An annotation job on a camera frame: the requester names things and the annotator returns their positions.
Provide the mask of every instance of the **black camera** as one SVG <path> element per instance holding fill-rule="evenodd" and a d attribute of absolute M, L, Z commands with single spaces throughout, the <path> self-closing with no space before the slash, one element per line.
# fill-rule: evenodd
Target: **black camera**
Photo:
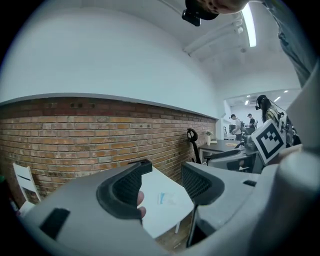
<path fill-rule="evenodd" d="M 199 27 L 201 25 L 201 19 L 192 14 L 188 9 L 185 9 L 182 13 L 182 19 L 191 23 L 192 25 Z"/>

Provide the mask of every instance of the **white chair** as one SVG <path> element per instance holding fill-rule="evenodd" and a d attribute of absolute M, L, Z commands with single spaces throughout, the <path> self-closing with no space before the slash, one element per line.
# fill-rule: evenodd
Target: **white chair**
<path fill-rule="evenodd" d="M 30 167 L 23 167 L 17 164 L 13 164 L 14 172 L 16 179 L 19 183 L 20 189 L 24 195 L 25 202 L 22 205 L 22 207 L 19 209 L 21 217 L 24 217 L 28 211 L 32 209 L 35 205 L 32 202 L 28 201 L 28 197 L 26 195 L 26 192 L 24 189 L 30 190 L 32 192 L 35 192 L 36 196 L 38 197 L 39 201 L 41 201 L 40 195 L 38 193 L 38 190 L 36 188 L 34 178 L 32 177 Z"/>

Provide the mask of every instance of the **chair backrest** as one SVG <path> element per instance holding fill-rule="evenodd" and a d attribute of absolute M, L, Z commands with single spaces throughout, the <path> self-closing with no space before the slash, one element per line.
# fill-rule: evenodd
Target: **chair backrest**
<path fill-rule="evenodd" d="M 20 189 L 24 195 L 25 200 L 28 201 L 28 197 L 24 189 L 30 190 L 35 192 L 36 196 L 38 197 L 39 201 L 41 201 L 40 195 L 36 188 L 34 178 L 32 177 L 30 167 L 23 167 L 13 163 L 13 169 L 15 172 L 16 179 L 19 183 Z"/>

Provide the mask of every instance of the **floor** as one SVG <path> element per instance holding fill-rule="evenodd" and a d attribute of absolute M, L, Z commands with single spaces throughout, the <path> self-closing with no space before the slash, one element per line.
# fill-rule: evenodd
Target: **floor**
<path fill-rule="evenodd" d="M 175 234 L 176 227 L 173 227 L 163 235 L 157 237 L 155 241 L 169 252 L 179 253 L 184 251 L 186 249 L 191 220 L 192 215 L 190 213 L 181 221 L 178 234 Z"/>

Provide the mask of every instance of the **brick wall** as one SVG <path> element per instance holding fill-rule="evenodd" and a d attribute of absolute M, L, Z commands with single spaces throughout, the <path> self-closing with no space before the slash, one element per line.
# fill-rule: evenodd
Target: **brick wall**
<path fill-rule="evenodd" d="M 195 158 L 187 128 L 204 144 L 215 120 L 145 104 L 94 98 L 46 98 L 0 107 L 0 173 L 24 202 L 12 163 L 29 166 L 45 197 L 71 179 L 149 159 L 176 182 Z"/>

